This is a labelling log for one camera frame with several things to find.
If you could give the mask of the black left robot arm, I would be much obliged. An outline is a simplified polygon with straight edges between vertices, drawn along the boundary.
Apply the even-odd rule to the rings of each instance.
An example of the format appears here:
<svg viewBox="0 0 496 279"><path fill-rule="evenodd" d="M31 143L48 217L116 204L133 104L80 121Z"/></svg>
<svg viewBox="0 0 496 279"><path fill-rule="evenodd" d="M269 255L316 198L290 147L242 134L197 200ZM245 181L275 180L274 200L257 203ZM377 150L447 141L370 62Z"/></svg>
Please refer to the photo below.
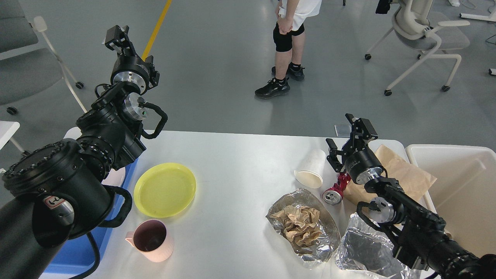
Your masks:
<svg viewBox="0 0 496 279"><path fill-rule="evenodd" d="M146 149L141 138L156 138L168 116L143 99L160 74L128 33L128 26L107 31L104 44L118 57L110 84L76 122L81 136L45 145L3 174L14 199L1 208L2 279L37 279L67 240L83 235L95 261L76 278L89 276L100 263L92 230L118 227L129 214L130 192L103 180L135 162Z"/></svg>

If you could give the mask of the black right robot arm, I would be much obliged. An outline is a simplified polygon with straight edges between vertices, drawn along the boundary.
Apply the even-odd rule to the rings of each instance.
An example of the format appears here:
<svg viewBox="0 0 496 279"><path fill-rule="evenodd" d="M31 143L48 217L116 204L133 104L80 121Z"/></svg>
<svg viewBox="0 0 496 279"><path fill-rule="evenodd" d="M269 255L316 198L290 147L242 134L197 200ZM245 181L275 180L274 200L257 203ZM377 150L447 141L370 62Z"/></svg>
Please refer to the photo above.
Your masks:
<svg viewBox="0 0 496 279"><path fill-rule="evenodd" d="M327 161L336 172L345 171L354 183L377 194L371 202L358 202L357 213L374 230L385 233L393 256L412 269L432 269L431 278L494 279L495 255L477 257L444 232L445 220L409 197L397 179L383 177L386 169L368 144L378 138L370 120L347 113L350 138L339 150L331 138Z"/></svg>

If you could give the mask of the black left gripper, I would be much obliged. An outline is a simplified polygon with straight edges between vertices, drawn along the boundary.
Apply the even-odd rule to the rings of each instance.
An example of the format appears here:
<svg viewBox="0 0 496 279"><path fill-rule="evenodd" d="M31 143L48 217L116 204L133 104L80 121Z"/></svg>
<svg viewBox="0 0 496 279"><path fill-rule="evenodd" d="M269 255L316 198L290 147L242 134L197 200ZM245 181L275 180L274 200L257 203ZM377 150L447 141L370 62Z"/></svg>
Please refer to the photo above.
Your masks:
<svg viewBox="0 0 496 279"><path fill-rule="evenodd" d="M129 26L110 28L105 37L105 46L119 55L115 62L110 84L124 83L124 90L143 95L158 86L160 73L153 64L153 56L144 61L134 55L134 46L129 39Z"/></svg>

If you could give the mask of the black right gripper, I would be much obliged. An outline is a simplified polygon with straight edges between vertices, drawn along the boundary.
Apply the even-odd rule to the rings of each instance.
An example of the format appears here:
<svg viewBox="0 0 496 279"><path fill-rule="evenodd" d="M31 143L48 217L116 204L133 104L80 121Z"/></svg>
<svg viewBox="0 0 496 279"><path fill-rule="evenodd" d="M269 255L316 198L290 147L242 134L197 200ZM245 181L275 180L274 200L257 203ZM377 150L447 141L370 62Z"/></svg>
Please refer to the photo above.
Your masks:
<svg viewBox="0 0 496 279"><path fill-rule="evenodd" d="M346 113L345 117L352 125L350 138L338 150L331 138L326 138L328 145L327 161L336 172L345 171L357 185L365 185L368 181L379 178L384 172L382 164L368 147L369 142L377 140L379 135L369 119L355 118Z"/></svg>

